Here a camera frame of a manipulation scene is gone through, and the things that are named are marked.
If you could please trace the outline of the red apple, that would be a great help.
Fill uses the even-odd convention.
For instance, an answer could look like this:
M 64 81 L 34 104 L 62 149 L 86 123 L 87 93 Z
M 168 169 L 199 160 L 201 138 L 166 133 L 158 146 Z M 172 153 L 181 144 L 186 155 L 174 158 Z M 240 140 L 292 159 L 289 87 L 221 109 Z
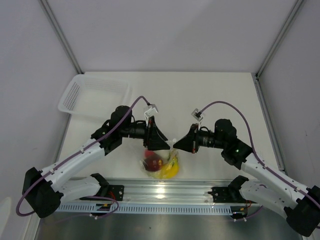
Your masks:
M 155 153 L 153 152 L 153 151 L 150 151 L 150 150 L 145 150 L 144 151 L 144 157 L 145 158 L 149 158 L 149 157 L 151 157 L 152 155 L 154 155 Z

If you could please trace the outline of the dark red mangosteen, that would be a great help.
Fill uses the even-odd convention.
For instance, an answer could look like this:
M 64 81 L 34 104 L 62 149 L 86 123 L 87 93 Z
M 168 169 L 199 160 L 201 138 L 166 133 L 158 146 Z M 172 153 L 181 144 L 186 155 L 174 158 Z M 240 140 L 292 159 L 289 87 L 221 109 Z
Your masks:
M 163 165 L 163 159 L 157 155 L 152 155 L 144 160 L 144 168 L 148 172 L 157 172 L 159 171 Z

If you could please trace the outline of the clear zip top bag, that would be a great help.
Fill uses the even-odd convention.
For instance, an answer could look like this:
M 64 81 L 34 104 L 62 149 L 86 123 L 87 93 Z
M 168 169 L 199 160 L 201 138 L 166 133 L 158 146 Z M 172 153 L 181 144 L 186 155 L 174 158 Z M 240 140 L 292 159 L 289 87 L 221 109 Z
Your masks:
M 143 158 L 140 160 L 141 170 L 150 178 L 158 180 L 173 179 L 180 171 L 179 151 L 173 148 L 177 142 L 168 140 L 169 150 L 145 150 Z

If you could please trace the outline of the yellow banana bunch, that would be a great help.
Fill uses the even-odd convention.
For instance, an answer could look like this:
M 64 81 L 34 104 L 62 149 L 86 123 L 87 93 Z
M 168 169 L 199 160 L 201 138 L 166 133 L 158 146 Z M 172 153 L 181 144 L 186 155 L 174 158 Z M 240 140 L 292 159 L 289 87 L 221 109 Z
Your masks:
M 160 165 L 154 176 L 156 179 L 172 179 L 178 174 L 179 170 L 179 152 L 174 149 L 170 152 L 168 160 Z

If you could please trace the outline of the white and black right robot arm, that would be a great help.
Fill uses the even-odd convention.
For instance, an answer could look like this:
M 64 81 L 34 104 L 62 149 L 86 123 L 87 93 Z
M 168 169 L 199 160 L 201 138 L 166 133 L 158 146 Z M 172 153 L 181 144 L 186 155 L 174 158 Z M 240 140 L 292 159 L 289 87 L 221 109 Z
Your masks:
M 278 169 L 268 166 L 237 137 L 228 119 L 215 122 L 214 131 L 202 130 L 197 123 L 173 147 L 195 154 L 199 148 L 221 149 L 222 158 L 231 166 L 253 176 L 262 185 L 239 175 L 230 184 L 228 196 L 234 202 L 242 199 L 258 203 L 283 217 L 298 234 L 310 237 L 320 227 L 320 188 L 308 187 Z

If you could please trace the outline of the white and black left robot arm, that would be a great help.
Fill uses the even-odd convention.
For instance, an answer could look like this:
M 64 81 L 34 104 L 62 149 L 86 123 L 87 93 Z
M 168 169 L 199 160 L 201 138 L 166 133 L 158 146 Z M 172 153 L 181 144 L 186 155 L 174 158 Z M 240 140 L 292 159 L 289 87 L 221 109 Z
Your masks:
M 134 120 L 132 108 L 120 105 L 78 151 L 41 170 L 30 168 L 24 176 L 22 199 L 31 206 L 32 213 L 43 219 L 69 201 L 105 199 L 109 183 L 101 174 L 93 173 L 75 181 L 71 178 L 118 148 L 124 138 L 142 140 L 149 151 L 169 150 L 168 139 L 155 122 L 157 112 L 154 104 L 148 104 L 144 119 Z

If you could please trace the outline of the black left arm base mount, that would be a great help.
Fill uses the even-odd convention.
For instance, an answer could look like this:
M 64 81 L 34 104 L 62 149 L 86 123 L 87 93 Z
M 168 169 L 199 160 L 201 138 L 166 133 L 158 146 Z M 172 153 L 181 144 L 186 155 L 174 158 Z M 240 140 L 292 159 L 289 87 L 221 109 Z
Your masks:
M 125 187 L 123 185 L 107 185 L 107 186 L 95 186 L 91 187 L 89 194 L 82 196 L 79 200 L 82 201 L 98 201 L 112 199 L 116 201 L 122 201 L 124 197 Z

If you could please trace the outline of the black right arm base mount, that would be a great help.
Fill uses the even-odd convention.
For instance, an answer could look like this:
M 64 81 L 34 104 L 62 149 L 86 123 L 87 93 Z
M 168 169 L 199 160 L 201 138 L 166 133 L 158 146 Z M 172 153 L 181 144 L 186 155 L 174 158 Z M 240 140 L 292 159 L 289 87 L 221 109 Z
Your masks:
M 245 204 L 249 202 L 238 190 L 226 186 L 214 186 L 206 194 L 211 196 L 214 203 Z

